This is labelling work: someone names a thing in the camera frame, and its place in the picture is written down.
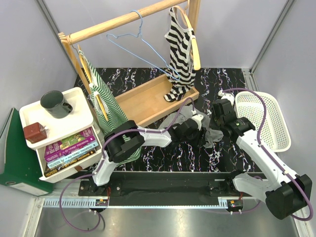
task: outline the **purple book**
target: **purple book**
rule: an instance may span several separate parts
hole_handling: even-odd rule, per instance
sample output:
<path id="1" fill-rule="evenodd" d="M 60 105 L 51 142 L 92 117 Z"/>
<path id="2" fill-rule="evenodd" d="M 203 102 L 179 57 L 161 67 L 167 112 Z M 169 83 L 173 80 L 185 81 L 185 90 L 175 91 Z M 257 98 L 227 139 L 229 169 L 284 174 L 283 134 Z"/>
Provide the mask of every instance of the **purple book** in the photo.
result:
<path id="1" fill-rule="evenodd" d="M 60 157 L 67 156 L 94 141 L 95 137 L 92 128 L 87 128 L 79 133 L 46 146 L 44 158 L 46 162 L 51 162 Z"/>

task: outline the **white wall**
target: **white wall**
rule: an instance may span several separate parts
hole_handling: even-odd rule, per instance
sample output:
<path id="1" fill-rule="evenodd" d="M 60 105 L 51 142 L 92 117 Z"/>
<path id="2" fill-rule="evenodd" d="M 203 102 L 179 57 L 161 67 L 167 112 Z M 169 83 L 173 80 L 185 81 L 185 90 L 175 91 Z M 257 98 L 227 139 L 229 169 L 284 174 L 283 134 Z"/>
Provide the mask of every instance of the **white wall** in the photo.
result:
<path id="1" fill-rule="evenodd" d="M 141 9 L 159 0 L 44 0 L 60 31 L 70 34 L 95 24 Z M 203 67 L 249 68 L 286 0 L 201 0 L 197 24 L 197 43 Z M 109 33 L 137 33 L 139 22 Z M 168 10 L 144 19 L 143 35 L 164 57 L 169 46 L 164 34 L 170 26 Z M 134 53 L 157 66 L 163 62 L 139 40 L 118 40 Z M 80 42 L 95 67 L 149 67 L 106 39 L 106 33 Z"/>
<path id="2" fill-rule="evenodd" d="M 11 107 L 66 90 L 75 73 L 34 0 L 0 1 L 0 127 Z M 32 196 L 0 186 L 1 236 L 21 236 Z"/>
<path id="3" fill-rule="evenodd" d="M 281 158 L 298 174 L 315 183 L 316 135 L 316 1 L 293 5 L 263 60 L 255 71 L 260 91 L 280 103 L 291 139 L 291 148 Z M 316 209 L 316 187 L 311 196 Z M 312 220 L 316 233 L 316 217 Z"/>

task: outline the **wooden clothes rack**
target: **wooden clothes rack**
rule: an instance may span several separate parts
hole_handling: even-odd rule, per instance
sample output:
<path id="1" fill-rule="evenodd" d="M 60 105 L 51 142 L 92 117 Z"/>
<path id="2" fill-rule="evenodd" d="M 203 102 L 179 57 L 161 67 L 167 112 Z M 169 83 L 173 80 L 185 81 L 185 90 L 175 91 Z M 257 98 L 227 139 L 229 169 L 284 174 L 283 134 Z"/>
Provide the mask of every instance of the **wooden clothes rack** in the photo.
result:
<path id="1" fill-rule="evenodd" d="M 163 0 L 157 2 L 153 5 L 144 7 L 139 9 L 138 12 L 142 17 L 146 17 L 157 13 L 159 11 L 165 10 L 167 8 L 173 7 L 175 5 L 186 2 L 187 0 Z M 200 0 L 190 0 L 189 7 L 189 21 L 193 30 L 196 30 L 197 22 L 198 22 L 198 12 L 199 12 Z M 84 30 L 69 34 L 66 36 L 63 32 L 59 33 L 58 36 L 61 40 L 62 45 L 64 46 L 66 52 L 68 53 L 76 72 L 81 78 L 84 87 L 91 94 L 89 82 L 83 73 L 80 63 L 76 58 L 75 52 L 73 51 L 71 45 L 91 38 L 93 36 L 97 36 L 106 31 L 112 30 L 119 26 L 128 24 L 130 22 L 136 21 L 140 19 L 139 15 L 136 12 L 130 12 L 123 16 L 116 17 L 114 19 L 108 20 L 106 22 L 97 24 L 95 26 L 91 26 Z M 175 111 L 181 106 L 181 101 L 175 101 L 172 103 L 166 102 L 163 98 L 163 95 L 168 93 L 171 88 L 171 84 L 168 84 L 166 75 L 162 75 L 157 77 L 154 80 L 151 80 L 141 86 L 138 86 L 118 97 L 116 97 L 119 105 L 122 107 L 123 111 L 126 113 L 128 119 L 135 120 L 135 122 L 139 126 L 147 126 L 150 123 L 162 118 L 163 116 L 169 114 L 172 111 Z M 137 95 L 137 99 L 132 98 L 131 95 Z M 193 87 L 190 91 L 186 93 L 183 100 L 186 97 L 192 97 L 193 99 L 198 98 L 198 91 Z M 144 98 L 144 105 L 139 105 L 139 108 L 130 109 L 131 105 L 135 106 L 133 102 L 139 104 L 140 97 Z"/>

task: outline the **red box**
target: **red box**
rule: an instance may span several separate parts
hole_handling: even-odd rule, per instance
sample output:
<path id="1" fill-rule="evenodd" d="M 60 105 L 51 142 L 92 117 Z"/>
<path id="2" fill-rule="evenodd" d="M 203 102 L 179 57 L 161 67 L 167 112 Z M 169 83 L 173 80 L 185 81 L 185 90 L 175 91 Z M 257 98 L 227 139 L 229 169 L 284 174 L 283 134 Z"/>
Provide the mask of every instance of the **red box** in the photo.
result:
<path id="1" fill-rule="evenodd" d="M 39 142 L 47 138 L 44 127 L 36 122 L 23 128 L 24 137 L 31 143 Z"/>

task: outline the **crumpled cloth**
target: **crumpled cloth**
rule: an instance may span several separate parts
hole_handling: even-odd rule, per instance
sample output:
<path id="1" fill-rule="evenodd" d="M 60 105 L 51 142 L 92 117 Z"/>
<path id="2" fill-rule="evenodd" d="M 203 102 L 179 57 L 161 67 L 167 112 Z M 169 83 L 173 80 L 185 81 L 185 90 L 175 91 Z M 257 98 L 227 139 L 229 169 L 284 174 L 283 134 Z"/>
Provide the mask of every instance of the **crumpled cloth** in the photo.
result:
<path id="1" fill-rule="evenodd" d="M 220 130 L 213 130 L 210 128 L 209 123 L 211 121 L 210 117 L 206 114 L 202 113 L 201 111 L 196 109 L 196 112 L 198 115 L 203 115 L 204 119 L 202 121 L 202 127 L 206 128 L 205 133 L 205 140 L 206 144 L 204 145 L 205 148 L 212 148 L 213 142 L 219 142 L 223 138 L 223 133 Z M 159 129 L 163 129 L 165 127 L 168 127 L 169 124 L 173 121 L 174 117 L 176 116 L 177 112 L 174 112 L 170 114 L 159 126 Z M 184 121 L 192 118 L 192 105 L 189 106 L 183 106 L 179 116 L 175 120 L 174 123 L 182 124 Z"/>

